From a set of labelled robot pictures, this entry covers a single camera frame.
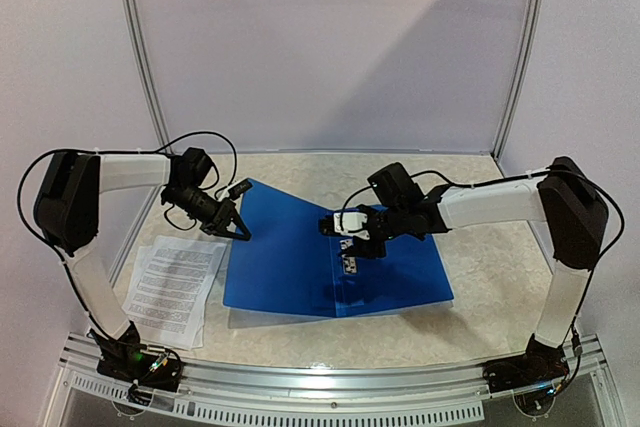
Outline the blue file folder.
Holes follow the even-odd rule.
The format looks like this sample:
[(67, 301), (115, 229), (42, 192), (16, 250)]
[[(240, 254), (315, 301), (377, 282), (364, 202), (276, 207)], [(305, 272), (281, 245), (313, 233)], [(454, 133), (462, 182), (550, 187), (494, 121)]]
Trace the blue file folder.
[(224, 306), (256, 312), (341, 318), (450, 304), (454, 293), (433, 238), (402, 236), (382, 259), (346, 266), (339, 237), (320, 233), (328, 209), (259, 181), (240, 215), (252, 237), (233, 241)]

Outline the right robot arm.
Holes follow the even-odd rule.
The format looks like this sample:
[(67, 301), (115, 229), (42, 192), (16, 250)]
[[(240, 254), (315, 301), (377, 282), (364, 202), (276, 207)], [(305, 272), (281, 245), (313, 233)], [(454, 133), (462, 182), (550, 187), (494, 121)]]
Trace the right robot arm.
[(595, 267), (610, 248), (604, 235), (613, 204), (571, 158), (557, 157), (541, 170), (476, 184), (445, 179), (429, 192), (399, 162), (367, 182), (378, 206), (342, 207), (318, 222), (322, 235), (350, 239), (344, 257), (382, 259), (387, 242), (401, 236), (423, 240), (475, 225), (545, 223), (555, 267), (536, 330), (524, 353), (485, 363), (483, 377), (493, 390), (569, 377), (562, 345), (570, 338), (573, 351), (580, 351), (575, 322)]

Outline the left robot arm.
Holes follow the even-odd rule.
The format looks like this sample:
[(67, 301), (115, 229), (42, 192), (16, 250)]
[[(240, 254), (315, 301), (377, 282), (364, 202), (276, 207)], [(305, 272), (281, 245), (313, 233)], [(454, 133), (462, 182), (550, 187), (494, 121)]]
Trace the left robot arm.
[(98, 236), (100, 197), (112, 191), (160, 187), (162, 203), (181, 209), (207, 235), (248, 241), (237, 200), (249, 191), (248, 179), (232, 181), (221, 199), (202, 184), (214, 162), (202, 149), (166, 154), (149, 151), (55, 149), (37, 193), (33, 216), (43, 241), (61, 257), (70, 283), (102, 343), (116, 346), (111, 366), (128, 381), (148, 373), (148, 359), (133, 345), (140, 335), (119, 305), (92, 245)]

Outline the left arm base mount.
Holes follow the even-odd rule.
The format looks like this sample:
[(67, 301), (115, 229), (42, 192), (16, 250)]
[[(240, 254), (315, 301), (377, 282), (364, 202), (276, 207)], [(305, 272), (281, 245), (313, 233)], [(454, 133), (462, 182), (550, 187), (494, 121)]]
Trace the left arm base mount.
[(101, 353), (99, 374), (135, 387), (178, 391), (184, 370), (180, 355), (169, 347), (142, 343), (133, 322), (118, 338), (105, 337), (94, 329), (90, 336)]

